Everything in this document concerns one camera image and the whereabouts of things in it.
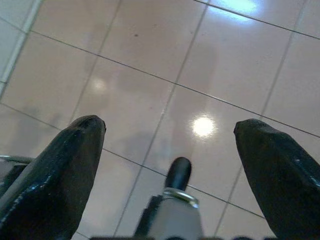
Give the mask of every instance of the beige floor tile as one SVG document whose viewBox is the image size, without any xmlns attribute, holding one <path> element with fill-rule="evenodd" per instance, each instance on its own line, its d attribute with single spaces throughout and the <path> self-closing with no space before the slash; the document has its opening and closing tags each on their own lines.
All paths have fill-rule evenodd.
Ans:
<svg viewBox="0 0 320 240">
<path fill-rule="evenodd" d="M 64 43 L 98 53 L 119 0 L 46 0 L 33 30 Z"/>
<path fill-rule="evenodd" d="M 37 157 L 60 132 L 0 104 L 0 155 Z"/>
<path fill-rule="evenodd" d="M 199 200 L 199 211 L 204 236 L 214 236 L 226 203 L 191 187 L 187 187 L 186 191 Z"/>
<path fill-rule="evenodd" d="M 298 32 L 320 38 L 320 1 L 307 0 L 301 20 L 297 25 Z"/>
<path fill-rule="evenodd" d="M 189 158 L 193 163 L 190 184 L 227 200 L 241 166 L 233 130 L 236 122 L 254 117 L 177 87 L 145 165 L 166 174 L 175 158 Z"/>
<path fill-rule="evenodd" d="M 255 214 L 263 216 L 243 169 L 241 170 L 239 180 L 234 188 L 230 202 Z"/>
<path fill-rule="evenodd" d="M 17 40 L 22 33 L 2 19 L 0 19 L 0 33 L 0 79 L 2 79 Z"/>
<path fill-rule="evenodd" d="M 162 193 L 164 181 L 164 176 L 149 169 L 142 169 L 116 233 L 117 236 L 132 236 L 134 234 L 143 209 L 148 206 L 151 196 Z M 186 189 L 186 192 L 199 200 L 199 211 L 204 235 L 212 236 L 223 212 L 225 203 L 190 187 Z"/>
<path fill-rule="evenodd" d="M 289 134 L 298 144 L 300 144 L 318 163 L 320 163 L 320 138 L 294 129 L 292 127 L 283 125 L 276 121 L 272 121 L 267 118 L 262 119 L 264 122 L 269 124 L 271 127 Z M 257 200 L 249 186 L 246 174 L 241 171 L 238 183 L 235 186 L 232 194 L 231 203 L 254 212 L 260 216 L 263 213 L 257 203 Z"/>
<path fill-rule="evenodd" d="M 75 117 L 97 114 L 107 127 L 104 147 L 142 163 L 172 84 L 100 58 Z"/>
<path fill-rule="evenodd" d="M 71 240 L 88 240 L 88 238 L 85 237 L 85 236 L 82 236 L 82 235 L 79 234 L 79 233 L 75 233 L 75 234 L 73 235 L 73 237 L 71 238 Z"/>
<path fill-rule="evenodd" d="M 6 86 L 6 84 L 4 82 L 0 82 L 0 95 L 4 91 L 5 86 Z"/>
<path fill-rule="evenodd" d="M 149 169 L 141 170 L 116 236 L 133 236 L 150 198 L 162 194 L 165 179 L 166 177 Z"/>
<path fill-rule="evenodd" d="M 320 40 L 296 34 L 265 116 L 320 136 Z"/>
<path fill-rule="evenodd" d="M 77 232 L 86 237 L 113 236 L 139 166 L 105 150 Z"/>
<path fill-rule="evenodd" d="M 192 0 L 123 1 L 101 54 L 175 81 L 204 9 Z"/>
<path fill-rule="evenodd" d="M 263 240 L 265 237 L 274 237 L 274 234 L 264 218 L 228 205 L 217 236 L 225 239 L 246 236 L 255 240 Z"/>
<path fill-rule="evenodd" d="M 289 134 L 301 147 L 303 147 L 320 164 L 320 138 L 292 127 L 283 125 L 267 118 L 262 119 L 271 127 Z"/>
<path fill-rule="evenodd" d="M 2 103 L 58 128 L 71 120 L 95 56 L 31 33 Z"/>
<path fill-rule="evenodd" d="M 1 0 L 0 18 L 22 29 L 33 2 L 34 0 Z"/>
<path fill-rule="evenodd" d="M 267 23 L 293 29 L 304 0 L 211 0 L 210 3 Z"/>
<path fill-rule="evenodd" d="M 290 32 L 208 8 L 179 83 L 261 113 Z"/>
</svg>

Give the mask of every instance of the tile floor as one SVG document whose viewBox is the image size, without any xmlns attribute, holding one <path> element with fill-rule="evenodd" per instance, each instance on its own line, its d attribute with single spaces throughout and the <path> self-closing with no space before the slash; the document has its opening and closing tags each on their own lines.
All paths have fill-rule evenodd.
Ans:
<svg viewBox="0 0 320 240">
<path fill-rule="evenodd" d="M 1 97 L 1 152 L 35 157 L 97 114 L 104 150 L 73 240 L 132 235 L 179 156 L 207 236 L 272 236 L 233 128 L 262 119 L 320 160 L 319 12 L 318 0 L 46 0 Z"/>
</svg>

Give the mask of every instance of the glossy floor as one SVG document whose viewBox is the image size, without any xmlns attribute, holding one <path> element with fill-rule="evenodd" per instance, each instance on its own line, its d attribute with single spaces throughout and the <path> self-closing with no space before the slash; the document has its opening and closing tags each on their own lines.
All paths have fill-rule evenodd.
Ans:
<svg viewBox="0 0 320 240">
<path fill-rule="evenodd" d="M 272 236 L 233 128 L 262 119 L 320 159 L 318 0 L 46 0 L 0 102 L 0 150 L 37 156 L 72 120 L 106 122 L 74 240 L 131 236 L 170 163 L 205 235 Z"/>
</svg>

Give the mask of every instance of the grout line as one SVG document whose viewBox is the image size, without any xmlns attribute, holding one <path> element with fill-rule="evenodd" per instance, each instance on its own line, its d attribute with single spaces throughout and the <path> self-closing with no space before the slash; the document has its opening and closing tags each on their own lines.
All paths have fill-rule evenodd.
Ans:
<svg viewBox="0 0 320 240">
<path fill-rule="evenodd" d="M 227 207 L 228 207 L 228 205 L 230 204 L 230 200 L 231 200 L 232 194 L 234 193 L 234 190 L 235 190 L 235 188 L 236 188 L 236 185 L 237 185 L 237 183 L 238 183 L 238 180 L 239 180 L 239 177 L 240 177 L 240 173 L 241 173 L 242 168 L 243 168 L 243 167 L 242 167 L 242 165 L 241 165 L 241 167 L 239 168 L 239 170 L 238 170 L 238 172 L 237 172 L 237 174 L 236 174 L 236 177 L 235 177 L 235 180 L 234 180 L 232 189 L 231 189 L 230 194 L 229 194 L 229 197 L 228 197 L 228 201 L 227 201 L 227 203 L 226 203 L 226 205 L 225 205 L 225 207 L 224 207 L 224 209 L 223 209 L 223 211 L 222 211 L 222 214 L 221 214 L 221 217 L 220 217 L 220 219 L 219 219 L 219 222 L 218 222 L 218 224 L 216 225 L 216 229 L 215 229 L 215 231 L 214 231 L 214 236 L 217 235 L 218 230 L 219 230 L 219 228 L 220 228 L 220 226 L 221 226 L 221 223 L 222 223 L 222 221 L 223 221 L 223 219 L 224 219 L 224 217 L 225 217 Z"/>
<path fill-rule="evenodd" d="M 193 37 L 192 37 L 192 40 L 191 40 L 191 42 L 190 42 L 190 44 L 189 44 L 189 47 L 188 47 L 188 49 L 187 49 L 187 51 L 186 51 L 186 54 L 185 54 L 185 56 L 184 56 L 184 59 L 183 59 L 183 61 L 182 61 L 182 64 L 181 64 L 180 70 L 179 70 L 179 72 L 178 72 L 178 74 L 177 74 L 175 83 L 178 82 L 178 80 L 179 80 L 179 77 L 180 77 L 181 72 L 182 72 L 182 70 L 183 70 L 183 68 L 184 68 L 184 66 L 185 66 L 185 63 L 186 63 L 187 58 L 188 58 L 188 55 L 189 55 L 190 50 L 191 50 L 191 48 L 192 48 L 192 46 L 193 46 L 193 43 L 194 43 L 194 41 L 195 41 L 195 38 L 196 38 L 196 36 L 197 36 L 197 34 L 198 34 L 200 25 L 201 25 L 201 23 L 202 23 L 202 21 L 203 21 L 203 19 L 204 19 L 204 16 L 205 16 L 205 14 L 206 14 L 206 12 L 207 12 L 207 9 L 208 9 L 208 6 L 206 5 L 206 6 L 204 7 L 204 9 L 203 9 L 203 12 L 202 12 L 201 17 L 200 17 L 199 22 L 198 22 L 198 25 L 196 26 L 196 28 L 195 28 L 195 30 L 194 30 L 194 35 L 193 35 Z M 177 85 L 175 85 L 175 84 L 172 86 L 172 89 L 171 89 L 171 92 L 170 92 L 170 94 L 169 94 L 168 100 L 167 100 L 167 102 L 166 102 L 166 104 L 165 104 L 165 106 L 164 106 L 164 109 L 163 109 L 162 113 L 161 113 L 159 122 L 158 122 L 158 124 L 157 124 L 157 126 L 156 126 L 156 128 L 155 128 L 155 131 L 154 131 L 154 133 L 153 133 L 152 139 L 151 139 L 151 141 L 150 141 L 148 150 L 147 150 L 146 153 L 145 153 L 145 156 L 144 156 L 144 159 L 143 159 L 143 162 L 142 162 L 142 166 L 140 167 L 139 172 L 138 172 L 138 174 L 137 174 L 137 176 L 136 176 L 136 178 L 135 178 L 133 187 L 132 187 L 131 192 L 130 192 L 130 194 L 129 194 L 129 197 L 128 197 L 126 203 L 125 203 L 125 206 L 124 206 L 124 208 L 123 208 L 121 217 L 120 217 L 119 222 L 118 222 L 118 224 L 117 224 L 117 226 L 116 226 L 116 228 L 115 228 L 115 231 L 114 231 L 114 235 L 113 235 L 113 236 L 115 236 L 115 235 L 117 234 L 117 231 L 118 231 L 118 229 L 119 229 L 119 226 L 120 226 L 120 224 L 121 224 L 121 222 L 122 222 L 122 219 L 123 219 L 123 217 L 124 217 L 124 215 L 125 215 L 126 209 L 127 209 L 128 205 L 129 205 L 131 196 L 132 196 L 132 194 L 133 194 L 133 192 L 134 192 L 134 189 L 136 188 L 136 185 L 137 185 L 138 179 L 139 179 L 139 177 L 140 177 L 140 174 L 141 174 L 141 172 L 142 172 L 143 166 L 145 165 L 145 162 L 146 162 L 146 160 L 147 160 L 147 158 L 148 158 L 148 155 L 149 155 L 149 152 L 150 152 L 150 150 L 151 150 L 151 147 L 152 147 L 152 145 L 153 145 L 153 143 L 154 143 L 154 141 L 155 141 L 156 135 L 157 135 L 157 133 L 158 133 L 158 131 L 159 131 L 159 129 L 160 129 L 161 122 L 162 122 L 162 120 L 163 120 L 164 117 L 165 117 L 165 114 L 166 114 L 166 112 L 167 112 L 167 109 L 169 108 L 169 105 L 170 105 L 171 99 L 172 99 L 172 97 L 173 97 L 173 95 L 174 95 L 174 92 L 175 92 L 175 88 L 176 88 L 176 87 L 177 87 Z"/>
<path fill-rule="evenodd" d="M 20 56 L 20 53 L 22 52 L 22 49 L 25 45 L 26 40 L 27 40 L 27 34 L 23 31 L 19 31 L 19 36 L 17 37 L 17 40 L 15 41 L 14 47 L 10 53 L 10 57 L 5 65 L 3 73 L 1 75 L 1 82 L 3 82 L 3 83 L 9 82 L 9 78 L 15 69 L 16 62 L 18 61 L 18 58 Z"/>
<path fill-rule="evenodd" d="M 235 205 L 235 204 L 232 203 L 232 202 L 228 202 L 228 205 L 234 206 L 234 207 L 236 207 L 236 208 L 238 208 L 238 209 L 241 209 L 241 210 L 243 210 L 243 211 L 245 211 L 245 212 L 248 212 L 248 213 L 253 214 L 253 215 L 255 215 L 255 216 L 259 217 L 259 218 L 262 218 L 262 219 L 266 220 L 266 218 L 265 218 L 264 216 L 261 216 L 261 215 L 255 213 L 255 212 L 250 211 L 250 210 L 248 210 L 248 209 L 245 209 L 245 208 L 243 208 L 243 207 L 241 207 L 241 206 Z"/>
<path fill-rule="evenodd" d="M 8 85 L 7 82 L 0 81 L 0 103 L 1 103 L 1 98 L 4 95 L 4 92 L 7 88 L 7 85 Z"/>
<path fill-rule="evenodd" d="M 80 232 L 78 232 L 78 231 L 76 231 L 76 233 L 79 234 L 79 235 L 81 235 L 82 237 L 88 239 L 88 240 L 90 239 L 89 237 L 87 237 L 86 235 L 84 235 L 84 234 L 82 234 L 82 233 L 80 233 Z"/>
<path fill-rule="evenodd" d="M 249 15 L 245 15 L 245 14 L 242 14 L 242 13 L 239 13 L 239 12 L 236 12 L 236 11 L 233 11 L 233 10 L 230 10 L 230 9 L 227 9 L 227 8 L 225 8 L 225 7 L 222 7 L 222 6 L 218 6 L 218 5 L 213 5 L 213 4 L 210 4 L 210 3 L 202 2 L 202 1 L 200 1 L 200 0 L 193 0 L 193 1 L 195 1 L 195 2 L 197 2 L 197 3 L 204 4 L 204 5 L 208 5 L 208 6 L 210 6 L 210 7 L 214 7 L 214 8 L 216 8 L 216 9 L 220 9 L 220 10 L 223 10 L 223 11 L 226 11 L 226 12 L 229 12 L 229 13 L 232 13 L 232 14 L 236 14 L 236 15 L 238 15 L 238 16 L 242 16 L 242 17 L 245 17 L 245 18 L 248 18 L 248 19 L 252 19 L 252 20 L 258 21 L 258 22 L 260 22 L 260 23 L 268 24 L 268 25 L 271 25 L 271 26 L 274 26 L 274 27 L 277 27 L 277 28 L 280 28 L 280 29 L 288 30 L 288 31 L 293 32 L 293 33 L 305 35 L 305 36 L 307 36 L 307 37 L 320 40 L 320 37 L 312 36 L 312 35 L 309 35 L 309 34 L 307 34 L 307 33 L 303 33 L 303 32 L 301 32 L 301 31 L 295 30 L 295 26 L 293 27 L 293 29 L 290 29 L 290 28 L 287 28 L 287 27 L 284 27 L 284 26 L 276 25 L 276 24 L 273 24 L 273 23 L 270 23 L 270 22 L 267 22 L 267 21 L 264 21 L 264 20 L 260 20 L 260 19 L 258 19 L 258 18 L 254 18 L 254 17 L 249 16 Z"/>
<path fill-rule="evenodd" d="M 41 122 L 41 123 L 43 123 L 43 124 L 45 124 L 45 125 L 48 125 L 48 126 L 50 126 L 50 127 L 52 127 L 52 128 L 55 128 L 55 129 L 57 129 L 57 130 L 62 131 L 62 129 L 60 129 L 60 128 L 56 127 L 56 126 L 53 126 L 53 125 L 51 125 L 51 124 L 49 124 L 49 123 L 47 123 L 47 122 L 45 122 L 45 121 L 42 121 L 42 120 L 40 120 L 40 119 L 38 119 L 38 118 L 36 118 L 36 117 L 34 117 L 34 116 L 31 116 L 31 115 L 29 115 L 29 114 L 27 114 L 27 113 L 25 113 L 25 112 L 23 112 L 23 111 L 17 110 L 17 109 L 15 109 L 15 108 L 13 108 L 12 106 L 9 106 L 9 105 L 7 105 L 7 104 L 5 104 L 5 103 L 3 103 L 3 102 L 0 102 L 0 105 L 6 106 L 7 108 L 9 108 L 9 109 L 11 109 L 11 110 L 14 110 L 14 111 L 16 111 L 16 112 L 18 112 L 18 113 L 20 113 L 20 114 L 23 114 L 23 115 L 25 115 L 25 116 L 28 116 L 28 117 L 34 119 L 34 120 L 37 120 L 37 121 L 39 121 L 39 122 Z"/>
<path fill-rule="evenodd" d="M 141 73 L 148 74 L 148 75 L 150 75 L 150 76 L 152 76 L 152 77 L 155 77 L 155 78 L 157 78 L 157 79 L 164 80 L 164 81 L 166 81 L 166 82 L 168 82 L 168 83 L 175 84 L 174 81 L 170 81 L 170 80 L 167 80 L 167 79 L 165 79 L 165 78 L 163 78 L 163 77 L 160 77 L 160 76 L 154 75 L 154 74 L 152 74 L 152 73 L 149 73 L 149 72 L 140 70 L 140 69 L 138 69 L 138 68 L 136 68 L 136 67 L 134 67 L 134 66 L 127 65 L 127 64 L 125 64 L 125 63 L 123 63 L 123 62 L 113 60 L 113 59 L 108 58 L 108 57 L 106 57 L 106 56 L 102 56 L 102 55 L 98 55 L 98 56 L 99 56 L 100 58 L 103 58 L 103 59 L 112 61 L 112 62 L 114 62 L 114 63 L 116 63 L 116 64 L 120 64 L 120 65 L 123 65 L 123 66 L 125 66 L 125 67 L 131 68 L 131 69 L 133 69 L 133 70 L 137 70 L 137 71 L 139 71 L 139 72 L 141 72 Z"/>
<path fill-rule="evenodd" d="M 173 82 L 173 81 L 167 80 L 167 79 L 165 79 L 165 78 L 162 78 L 162 77 L 156 76 L 156 75 L 154 75 L 154 74 L 148 73 L 148 72 L 146 72 L 146 71 L 140 70 L 140 69 L 138 69 L 138 68 L 135 68 L 135 67 L 126 65 L 126 64 L 124 64 L 124 63 L 122 63 L 122 62 L 112 60 L 112 59 L 107 58 L 107 57 L 105 57 L 105 56 L 101 56 L 101 55 L 98 55 L 98 54 L 96 54 L 96 53 L 90 52 L 90 51 L 88 51 L 88 50 L 79 48 L 79 47 L 77 47 L 77 46 L 73 46 L 73 45 L 68 44 L 68 43 L 65 43 L 65 42 L 63 42 L 63 41 L 54 39 L 54 38 L 52 38 L 52 37 L 46 36 L 46 35 L 41 34 L 41 33 L 39 33 L 39 32 L 36 32 L 36 31 L 33 31 L 33 30 L 31 30 L 30 32 L 33 32 L 33 33 L 38 34 L 38 35 L 41 35 L 41 36 L 43 36 L 43 37 L 45 37 L 45 38 L 48 38 L 48 39 L 57 41 L 57 42 L 59 42 L 59 43 L 68 45 L 68 46 L 70 46 L 70 47 L 79 49 L 79 50 L 84 51 L 84 52 L 87 52 L 87 53 L 89 53 L 89 54 L 96 55 L 96 56 L 101 57 L 101 58 L 104 58 L 104 59 L 106 59 L 106 60 L 110 60 L 110 61 L 112 61 L 112 62 L 114 62 L 114 63 L 123 65 L 123 66 L 128 67 L 128 68 L 131 68 L 131 69 L 134 69 L 134 70 L 139 71 L 139 72 L 144 73 L 144 74 L 148 74 L 148 75 L 153 76 L 153 77 L 155 77 L 155 78 L 158 78 L 158 79 L 164 80 L 164 81 L 166 81 L 166 82 L 168 82 L 168 83 L 171 83 L 171 84 L 180 86 L 180 87 L 182 87 L 182 88 L 191 90 L 191 91 L 193 91 L 193 92 L 196 92 L 196 93 L 198 93 L 198 94 L 204 95 L 204 96 L 209 97 L 209 98 L 211 98 L 211 99 L 218 100 L 218 101 L 220 101 L 220 102 L 223 102 L 223 103 L 226 103 L 226 104 L 231 105 L 231 106 L 233 106 L 233 107 L 242 109 L 242 110 L 244 110 L 244 111 L 247 111 L 247 112 L 249 112 L 249 113 L 255 114 L 255 115 L 257 115 L 257 116 L 260 116 L 260 117 L 263 117 L 263 118 L 272 120 L 272 121 L 277 122 L 277 123 L 279 123 L 279 124 L 285 125 L 285 126 L 287 126 L 287 127 L 293 128 L 293 129 L 298 130 L 298 131 L 301 131 L 301 132 L 303 132 L 303 133 L 306 133 L 306 134 L 312 135 L 312 136 L 314 136 L 314 137 L 320 138 L 320 135 L 316 135 L 316 134 L 314 134 L 314 133 L 305 131 L 305 130 L 300 129 L 300 128 L 298 128 L 298 127 L 295 127 L 295 126 L 289 125 L 289 124 L 287 124 L 287 123 L 281 122 L 281 121 L 279 121 L 279 120 L 273 119 L 273 118 L 271 118 L 271 117 L 265 116 L 265 115 L 263 115 L 262 113 L 257 113 L 257 112 L 255 112 L 255 111 L 252 111 L 252 110 L 246 109 L 246 108 L 244 108 L 244 107 L 235 105 L 235 104 L 233 104 L 233 103 L 231 103 L 231 102 L 228 102 L 228 101 L 223 100 L 223 99 L 221 99 L 221 98 L 218 98 L 218 97 L 216 97 L 216 96 L 209 95 L 209 94 L 207 94 L 207 93 L 205 93 L 205 92 L 201 92 L 201 91 L 192 89 L 192 88 L 190 88 L 190 87 L 188 87 L 188 86 L 185 86 L 185 85 L 182 85 L 182 84 L 180 84 L 180 83 L 178 83 L 178 82 Z"/>
<path fill-rule="evenodd" d="M 293 27 L 294 31 L 296 31 L 297 27 L 299 26 L 299 24 L 302 21 L 302 18 L 303 18 L 303 15 L 305 13 L 305 9 L 306 9 L 306 6 L 307 6 L 308 3 L 309 3 L 309 0 L 304 0 L 304 2 L 302 4 L 302 7 L 300 9 L 299 15 L 297 17 L 297 20 L 295 21 L 295 24 L 294 24 L 294 27 Z"/>
<path fill-rule="evenodd" d="M 31 30 L 36 18 L 38 17 L 38 12 L 43 2 L 43 0 L 33 0 L 27 16 L 25 16 L 23 20 L 23 25 L 21 28 L 23 32 L 28 33 Z"/>
<path fill-rule="evenodd" d="M 7 66 L 5 67 L 4 73 L 1 76 L 1 79 L 4 79 L 4 75 L 6 75 L 6 77 L 5 77 L 5 83 L 6 84 L 3 86 L 2 90 L 1 90 L 1 93 L 0 93 L 0 103 L 2 103 L 2 97 L 3 97 L 3 95 L 4 95 L 5 91 L 6 91 L 6 88 L 8 86 L 8 83 L 9 83 L 9 80 L 11 78 L 11 75 L 13 74 L 13 72 L 14 72 L 14 70 L 16 68 L 17 61 L 19 60 L 20 55 L 21 55 L 22 51 L 24 50 L 24 48 L 26 46 L 26 42 L 27 42 L 27 40 L 29 38 L 30 31 L 24 32 L 24 31 L 22 31 L 20 29 L 20 34 L 24 35 L 24 36 L 23 36 L 23 39 L 22 39 L 21 35 L 19 37 L 19 40 L 22 41 L 21 42 L 21 46 L 19 47 L 19 51 L 17 53 L 15 53 L 16 56 L 14 57 L 14 59 L 13 59 L 13 55 L 11 55 L 9 61 L 7 62 Z M 8 70 L 8 65 L 9 65 L 10 61 L 12 61 L 12 67 L 11 67 L 10 70 Z"/>
<path fill-rule="evenodd" d="M 303 10 L 305 9 L 306 2 L 307 2 L 306 0 L 303 2 L 303 5 L 302 5 L 302 7 L 301 7 L 301 9 L 300 9 L 298 18 L 297 18 L 297 20 L 296 20 L 295 23 L 294 23 L 294 26 L 293 26 L 294 29 L 297 28 L 297 25 L 298 25 L 298 23 L 300 22 L 300 18 L 301 18 L 301 15 L 303 14 Z M 267 95 L 267 97 L 266 97 L 264 106 L 263 106 L 263 108 L 262 108 L 262 112 L 261 112 L 261 115 L 262 115 L 262 116 L 265 114 L 265 112 L 266 112 L 266 110 L 267 110 L 269 101 L 270 101 L 270 99 L 271 99 L 272 93 L 274 92 L 274 89 L 275 89 L 276 83 L 277 83 L 277 81 L 278 81 L 280 72 L 281 72 L 282 67 L 283 67 L 283 65 L 284 65 L 285 59 L 287 58 L 287 55 L 288 55 L 288 52 L 289 52 L 289 48 L 290 48 L 290 46 L 292 45 L 294 35 L 295 35 L 295 33 L 294 33 L 294 32 L 291 32 L 290 37 L 289 37 L 289 41 L 288 41 L 288 43 L 287 43 L 287 45 L 286 45 L 286 47 L 285 47 L 285 49 L 284 49 L 284 52 L 283 52 L 283 55 L 282 55 L 282 58 L 281 58 L 279 67 L 278 67 L 277 70 L 276 70 L 276 73 L 275 73 L 275 75 L 274 75 L 274 79 L 273 79 L 272 84 L 271 84 L 271 88 L 270 88 L 270 90 L 269 90 L 269 92 L 268 92 L 268 95 Z"/>
<path fill-rule="evenodd" d="M 11 27 L 15 28 L 16 30 L 19 30 L 20 32 L 24 32 L 22 29 L 14 25 L 13 23 L 9 22 L 8 20 L 4 19 L 3 17 L 0 16 L 0 20 L 4 21 L 6 24 L 9 24 Z"/>
<path fill-rule="evenodd" d="M 114 15 L 113 15 L 112 20 L 111 20 L 111 22 L 110 22 L 109 28 L 107 29 L 107 31 L 106 31 L 106 33 L 105 33 L 105 35 L 104 35 L 104 37 L 103 37 L 101 46 L 99 47 L 97 54 L 95 54 L 96 57 L 95 57 L 95 60 L 94 60 L 94 62 L 93 62 L 93 65 L 92 65 L 92 69 L 91 69 L 91 71 L 90 71 L 90 73 L 89 73 L 89 75 L 88 75 L 88 78 L 87 78 L 87 80 L 86 80 L 86 82 L 85 82 L 85 84 L 84 84 L 84 86 L 83 86 L 83 88 L 82 88 L 82 91 L 81 91 L 81 93 L 80 93 L 80 96 L 79 96 L 79 98 L 78 98 L 78 101 L 77 101 L 77 103 L 76 103 L 76 105 L 75 105 L 75 108 L 74 108 L 74 110 L 73 110 L 73 112 L 72 112 L 72 115 L 71 115 L 69 124 L 72 122 L 73 118 L 75 117 L 75 114 L 76 114 L 76 111 L 77 111 L 77 109 L 78 109 L 78 107 L 79 107 L 79 104 L 80 104 L 80 102 L 81 102 L 81 99 L 82 99 L 82 97 L 83 97 L 83 95 L 84 95 L 84 93 L 85 93 L 85 90 L 86 90 L 86 88 L 87 88 L 87 86 L 88 86 L 88 83 L 89 83 L 89 81 L 90 81 L 90 79 L 91 79 L 91 77 L 92 77 L 92 75 L 93 75 L 93 73 L 94 73 L 94 70 L 95 70 L 95 68 L 96 68 L 96 64 L 97 64 L 97 62 L 98 62 L 98 60 L 99 60 L 99 54 L 100 54 L 100 52 L 102 51 L 102 49 L 103 49 L 103 47 L 104 47 L 104 44 L 105 44 L 105 41 L 106 41 L 106 39 L 107 39 L 110 31 L 111 31 L 112 24 L 114 23 L 114 20 L 115 20 L 115 18 L 116 18 L 116 16 L 117 16 L 117 13 L 118 13 L 118 11 L 119 11 L 119 8 L 120 8 L 121 3 L 122 3 L 122 0 L 120 0 L 119 3 L 118 3 L 118 5 L 116 6 L 116 9 L 115 9 L 115 11 L 114 11 Z"/>
<path fill-rule="evenodd" d="M 99 56 L 97 53 L 94 53 L 94 52 L 88 51 L 88 50 L 83 49 L 83 48 L 78 47 L 78 46 L 71 45 L 70 43 L 67 43 L 67 42 L 61 41 L 61 40 L 59 40 L 59 39 L 56 39 L 56 38 L 53 38 L 53 37 L 51 37 L 51 36 L 45 35 L 45 34 L 40 33 L 40 32 L 38 32 L 38 31 L 30 30 L 29 32 L 34 33 L 34 34 L 37 34 L 37 35 L 40 35 L 40 36 L 43 36 L 43 37 L 45 37 L 45 38 L 47 38 L 47 39 L 51 39 L 51 40 L 57 41 L 58 43 L 61 43 L 61 44 L 64 44 L 64 45 L 68 45 L 68 46 L 73 47 L 73 48 L 75 48 L 75 49 L 78 49 L 78 50 L 84 51 L 84 52 L 86 52 L 86 53 L 89 53 L 89 54 L 93 54 L 93 55 Z"/>
<path fill-rule="evenodd" d="M 135 161 L 132 161 L 132 160 L 130 160 L 130 159 L 124 157 L 124 156 L 121 156 L 121 155 L 119 155 L 119 154 L 117 154 L 117 153 L 114 153 L 113 151 L 107 150 L 107 149 L 105 149 L 105 148 L 103 148 L 103 150 L 106 151 L 106 152 L 108 152 L 108 153 L 111 153 L 111 154 L 113 154 L 113 155 L 115 155 L 115 156 L 117 156 L 117 157 L 119 157 L 119 158 L 122 158 L 122 159 L 124 159 L 124 160 L 127 160 L 127 161 L 129 161 L 129 162 L 131 162 L 131 163 L 133 163 L 133 164 L 135 164 L 135 165 L 138 165 L 138 166 L 142 167 L 143 169 L 150 170 L 150 171 L 152 171 L 152 172 L 154 172 L 154 173 L 156 173 L 156 174 L 159 174 L 159 175 L 161 175 L 161 176 L 164 176 L 164 177 L 167 176 L 166 174 L 163 174 L 163 173 L 161 173 L 161 172 L 159 172 L 159 171 L 157 171 L 157 170 L 153 170 L 153 169 L 150 168 L 150 167 L 141 165 L 141 164 L 139 164 L 139 163 L 137 163 L 137 162 L 135 162 Z M 203 191 L 203 190 L 200 190 L 200 189 L 198 189 L 198 188 L 195 187 L 195 186 L 191 186 L 191 185 L 189 185 L 189 184 L 188 184 L 187 186 L 188 186 L 189 188 L 194 189 L 194 190 L 196 190 L 196 191 L 198 191 L 198 192 L 200 192 L 200 193 L 202 193 L 202 194 L 204 194 L 204 195 L 207 195 L 207 196 L 209 196 L 209 197 L 211 197 L 211 198 L 217 199 L 217 200 L 222 201 L 222 202 L 224 202 L 224 203 L 228 203 L 228 201 L 226 201 L 226 200 L 224 200 L 224 199 L 222 199 L 222 198 L 220 198 L 220 197 L 217 197 L 217 196 L 215 196 L 215 195 L 212 195 L 211 193 L 208 193 L 208 192 L 205 192 L 205 191 Z M 253 215 L 256 215 L 256 216 L 258 216 L 258 217 L 260 217 L 260 218 L 265 219 L 263 216 L 255 213 L 255 212 L 253 212 L 253 211 L 250 211 L 250 210 L 248 210 L 248 209 L 245 209 L 245 208 L 243 208 L 243 207 L 241 207 L 241 206 L 238 206 L 238 205 L 236 205 L 236 204 L 234 204 L 234 203 L 232 203 L 232 202 L 229 202 L 229 204 L 232 205 L 232 206 L 234 206 L 234 207 L 237 207 L 237 208 L 239 208 L 239 209 L 242 209 L 242 210 L 244 210 L 244 211 L 246 211 L 246 212 L 248 212 L 248 213 L 251 213 L 251 214 L 253 214 Z"/>
</svg>

